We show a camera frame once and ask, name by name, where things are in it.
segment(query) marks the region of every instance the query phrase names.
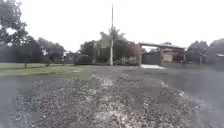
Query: roof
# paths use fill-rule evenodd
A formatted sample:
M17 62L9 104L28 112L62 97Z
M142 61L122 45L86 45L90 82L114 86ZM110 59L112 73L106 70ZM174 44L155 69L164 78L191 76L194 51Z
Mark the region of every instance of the roof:
M169 44L156 44L156 43L139 42L139 45L154 46L154 47L165 47L165 48L185 49L184 47L179 47L179 46L169 45Z

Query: tree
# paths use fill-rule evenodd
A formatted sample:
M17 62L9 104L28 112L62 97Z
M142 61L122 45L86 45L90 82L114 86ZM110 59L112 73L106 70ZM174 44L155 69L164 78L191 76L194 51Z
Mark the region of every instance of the tree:
M224 54L224 38L213 41L210 45L209 52L211 54Z
M62 58L64 55L64 52L66 51L64 47L61 46L59 43L53 43L44 38L39 38L37 41L43 53L47 56L47 58L50 55L52 55L53 58Z
M81 54L88 55L92 60L95 59L96 55L96 48L95 48L95 41L85 42L81 45L80 52Z
M103 62L107 62L110 57L110 44L112 42L112 39L114 39L114 45L117 45L117 41L124 42L127 41L127 39L124 38L125 33L120 33L119 29L116 29L116 27L109 29L109 34L106 34L104 32L101 32L101 39L99 41L96 41L96 53L98 60L101 60Z
M22 15L20 10L21 2L15 0L0 0L0 18L2 28L12 28L20 30L24 26L20 17Z
M120 33L119 29L116 29L116 27L109 29L109 34L106 34L104 32L101 32L101 39L98 41L101 48L107 48L110 47L110 43L112 39L114 38L114 43L118 40L120 41L127 41L127 39L124 38L125 33Z
M195 41L187 49L187 60L196 63L201 63L202 61L206 60L206 58L204 58L203 56L208 55L208 50L209 47L207 45L207 42Z

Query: bush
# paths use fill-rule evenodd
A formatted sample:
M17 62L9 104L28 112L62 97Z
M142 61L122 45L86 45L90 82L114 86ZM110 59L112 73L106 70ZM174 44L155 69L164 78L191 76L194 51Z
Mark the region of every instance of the bush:
M92 59L88 55L80 55L74 62L74 65L89 65L92 64Z

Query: treeline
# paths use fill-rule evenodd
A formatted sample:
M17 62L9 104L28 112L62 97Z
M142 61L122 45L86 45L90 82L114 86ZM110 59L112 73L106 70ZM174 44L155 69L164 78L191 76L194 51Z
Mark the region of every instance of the treeline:
M92 60L99 63L106 63L110 59L110 43L113 44L113 60L121 60L122 58L136 58L138 60L139 47L134 42L128 41L119 29L110 28L109 33L101 32L101 38L97 41L84 42L79 52L88 55Z
M62 57L63 46L43 38L35 40L26 31L26 23L20 20L20 5L0 0L0 62L41 63L49 54Z

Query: gravel road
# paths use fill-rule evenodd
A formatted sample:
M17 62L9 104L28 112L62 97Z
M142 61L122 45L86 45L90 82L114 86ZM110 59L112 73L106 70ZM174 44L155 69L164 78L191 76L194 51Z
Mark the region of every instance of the gravel road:
M0 79L0 128L222 128L222 109L211 100L222 95L222 79L205 72L215 74L87 67Z

